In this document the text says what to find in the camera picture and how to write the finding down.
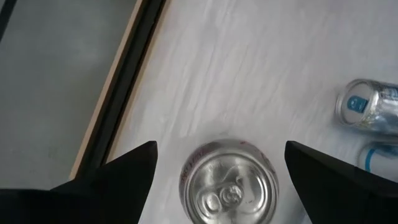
aluminum can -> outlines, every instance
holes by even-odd
[[[358,167],[398,182],[398,142],[372,142],[363,148]]]
[[[269,160],[246,141],[220,139],[200,146],[184,164],[181,203],[193,223],[269,223],[278,181]]]
[[[336,103],[342,124],[383,134],[398,134],[398,85],[374,80],[350,82]]]

can rim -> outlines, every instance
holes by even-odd
[[[220,141],[225,141],[225,140],[232,140],[232,141],[237,141],[235,139],[219,139],[217,141],[213,141],[213,142],[220,142]],[[255,163],[256,166],[258,166],[259,171],[261,171],[262,175],[267,179],[267,185],[269,187],[268,190],[268,194],[269,194],[269,203],[267,206],[267,211],[263,214],[264,216],[264,223],[268,223],[271,221],[272,217],[274,216],[275,210],[276,210],[276,206],[277,206],[277,201],[278,201],[278,197],[279,197],[279,181],[278,178],[276,176],[276,172],[274,170],[274,167],[272,166],[272,164],[269,161],[266,161],[266,164],[263,164],[259,161],[257,161],[255,159],[255,157],[251,154],[248,155],[242,155],[240,153],[236,153],[236,152],[228,152],[229,150],[226,150],[223,152],[220,151],[213,151],[208,153],[207,155],[203,156],[202,159],[200,159],[200,161],[197,162],[196,166],[194,169],[192,169],[188,175],[188,178],[186,179],[186,184],[183,186],[183,193],[182,193],[182,198],[181,201],[183,203],[183,207],[185,210],[185,213],[187,214],[187,216],[189,217],[189,219],[191,219],[191,221],[193,222],[200,222],[200,223],[205,223],[200,216],[197,214],[197,211],[195,211],[195,209],[193,209],[189,203],[189,194],[190,194],[190,186],[192,185],[192,178],[195,175],[195,173],[197,172],[197,170],[199,170],[208,160],[208,158],[210,157],[214,157],[216,154],[216,157],[218,156],[225,156],[225,155],[235,155],[235,156],[242,156],[245,157],[246,159],[249,159],[251,162]]]
[[[337,101],[336,101],[335,114],[336,114],[336,116],[337,116],[337,118],[338,118],[338,121],[339,121],[341,124],[346,125],[346,126],[355,126],[355,125],[357,125],[357,124],[359,124],[359,123],[362,123],[362,122],[365,120],[365,114],[367,114],[367,113],[369,112],[369,110],[371,109],[371,106],[367,106],[367,107],[365,108],[365,110],[364,110],[364,112],[363,112],[362,118],[361,118],[359,121],[356,121],[356,122],[349,122],[349,121],[347,121],[347,120],[344,118],[344,116],[343,116],[343,114],[342,114],[342,112],[341,112],[341,107],[342,107],[343,100],[344,100],[344,97],[346,96],[346,94],[347,94],[354,86],[356,86],[356,85],[359,85],[359,84],[364,83],[364,84],[366,84],[367,86],[369,86],[370,89],[372,89],[373,91],[375,91],[375,89],[374,89],[374,87],[372,86],[371,82],[372,82],[372,80],[368,80],[368,79],[364,79],[364,78],[357,78],[357,79],[355,79],[355,80],[349,82],[349,83],[345,86],[345,89],[338,95]],[[372,94],[371,97],[369,98],[369,102],[370,102],[369,105],[371,105],[371,102],[373,102],[373,100],[374,100],[374,94]]]

can label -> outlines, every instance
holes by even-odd
[[[357,113],[363,113],[368,102],[368,100],[362,97],[352,96],[347,101],[347,108]]]
[[[398,145],[375,143],[361,156],[362,168],[372,174],[398,182]]]
[[[377,145],[370,148],[365,158],[365,170],[371,171],[371,161],[374,156],[381,156],[386,159],[398,159],[398,147],[391,145]]]
[[[398,100],[398,88],[385,87],[380,91],[380,97],[387,100]]]

table surface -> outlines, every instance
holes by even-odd
[[[256,145],[282,195],[287,140],[355,164],[380,137],[337,124],[336,97],[354,78],[398,83],[397,11],[394,0],[169,1],[111,155],[158,142],[140,223],[190,223],[180,169],[212,139]]]

blue label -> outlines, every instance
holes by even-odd
[[[383,88],[380,97],[387,100],[398,100],[398,89],[394,87]]]
[[[359,96],[352,96],[347,101],[348,109],[357,113],[363,113],[366,105],[368,105],[368,100],[365,100],[364,98]]]
[[[374,154],[379,154],[386,159],[397,159],[398,158],[398,147],[390,145],[375,145],[374,148],[370,149],[365,157],[365,170],[371,171],[371,160]]]

